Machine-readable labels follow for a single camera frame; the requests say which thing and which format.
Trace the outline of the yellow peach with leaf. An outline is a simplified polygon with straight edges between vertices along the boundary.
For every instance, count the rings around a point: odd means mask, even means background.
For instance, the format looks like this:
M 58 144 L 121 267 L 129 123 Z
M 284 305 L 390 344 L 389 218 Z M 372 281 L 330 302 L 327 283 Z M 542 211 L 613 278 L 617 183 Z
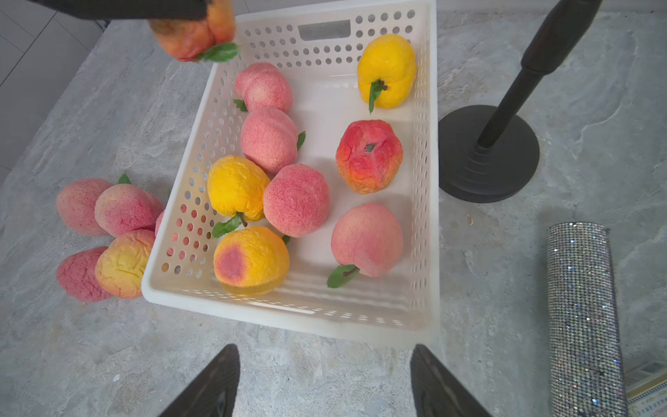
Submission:
M 236 295 L 262 295 L 283 284 L 290 258 L 282 237 L 266 227 L 249 227 L 220 240 L 213 259 L 215 277 Z

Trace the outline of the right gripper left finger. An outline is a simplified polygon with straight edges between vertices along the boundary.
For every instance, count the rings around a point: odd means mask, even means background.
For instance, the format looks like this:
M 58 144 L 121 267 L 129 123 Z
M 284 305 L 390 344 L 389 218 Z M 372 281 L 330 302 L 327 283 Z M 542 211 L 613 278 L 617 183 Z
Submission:
M 161 416 L 232 416 L 240 376 L 238 347 L 228 344 L 165 408 Z

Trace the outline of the orange wrinkled peach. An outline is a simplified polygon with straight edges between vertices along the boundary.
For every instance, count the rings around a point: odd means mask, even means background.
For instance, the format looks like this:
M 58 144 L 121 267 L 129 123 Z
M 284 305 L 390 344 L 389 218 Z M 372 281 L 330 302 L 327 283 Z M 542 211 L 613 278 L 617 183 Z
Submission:
M 218 45 L 236 45 L 236 14 L 231 0 L 208 3 L 201 20 L 149 19 L 149 27 L 163 50 L 180 62 L 197 62 Z

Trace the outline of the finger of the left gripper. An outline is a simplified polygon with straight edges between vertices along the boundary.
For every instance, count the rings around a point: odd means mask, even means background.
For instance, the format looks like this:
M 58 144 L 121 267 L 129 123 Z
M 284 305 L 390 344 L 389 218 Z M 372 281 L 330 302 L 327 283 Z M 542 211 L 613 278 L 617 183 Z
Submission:
M 32 3 L 83 20 L 182 19 L 207 16 L 206 0 L 33 0 Z

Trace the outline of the red orange peach bottom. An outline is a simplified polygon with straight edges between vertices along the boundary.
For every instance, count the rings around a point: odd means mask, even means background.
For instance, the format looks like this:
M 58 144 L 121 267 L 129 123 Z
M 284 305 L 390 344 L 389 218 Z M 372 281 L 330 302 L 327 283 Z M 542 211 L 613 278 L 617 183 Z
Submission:
M 386 189 L 403 162 L 403 147 L 392 126 L 382 120 L 351 123 L 340 140 L 335 160 L 352 191 L 373 194 Z

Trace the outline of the orange pink peach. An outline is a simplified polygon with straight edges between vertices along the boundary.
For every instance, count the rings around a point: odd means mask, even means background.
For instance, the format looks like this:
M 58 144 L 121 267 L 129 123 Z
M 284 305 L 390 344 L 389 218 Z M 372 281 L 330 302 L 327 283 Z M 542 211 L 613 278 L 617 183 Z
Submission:
M 123 299 L 142 296 L 142 278 L 155 233 L 133 230 L 118 236 L 97 260 L 95 277 L 102 289 Z

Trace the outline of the dark pink peach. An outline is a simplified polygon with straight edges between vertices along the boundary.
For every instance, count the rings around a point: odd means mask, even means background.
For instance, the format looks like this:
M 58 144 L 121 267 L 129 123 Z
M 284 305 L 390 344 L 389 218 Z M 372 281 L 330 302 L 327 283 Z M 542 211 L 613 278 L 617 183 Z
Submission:
M 102 302 L 112 297 L 97 281 L 95 267 L 107 247 L 86 250 L 67 257 L 57 269 L 57 282 L 80 302 Z

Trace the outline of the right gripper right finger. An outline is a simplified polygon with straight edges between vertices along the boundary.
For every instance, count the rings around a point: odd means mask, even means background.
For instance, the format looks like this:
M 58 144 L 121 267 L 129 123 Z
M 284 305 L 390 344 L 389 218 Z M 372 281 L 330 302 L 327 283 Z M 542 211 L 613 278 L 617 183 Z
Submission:
M 418 417 L 491 417 L 491 414 L 423 344 L 417 344 L 413 350 L 410 375 Z

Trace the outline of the white perforated plastic basket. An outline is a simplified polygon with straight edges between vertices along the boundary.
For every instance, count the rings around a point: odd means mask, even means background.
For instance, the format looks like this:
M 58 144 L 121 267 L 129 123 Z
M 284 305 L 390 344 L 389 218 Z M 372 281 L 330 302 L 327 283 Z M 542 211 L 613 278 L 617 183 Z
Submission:
M 142 278 L 156 304 L 410 348 L 439 329 L 432 1 L 238 17 Z

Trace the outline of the pink peach with leaf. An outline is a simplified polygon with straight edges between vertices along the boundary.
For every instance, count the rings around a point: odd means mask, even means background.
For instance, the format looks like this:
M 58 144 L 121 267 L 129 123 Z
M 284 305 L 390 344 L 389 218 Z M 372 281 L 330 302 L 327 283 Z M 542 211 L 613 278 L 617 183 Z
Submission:
M 290 83 L 281 71 L 270 63 L 248 66 L 237 75 L 234 88 L 250 112 L 272 108 L 288 113 L 294 102 Z

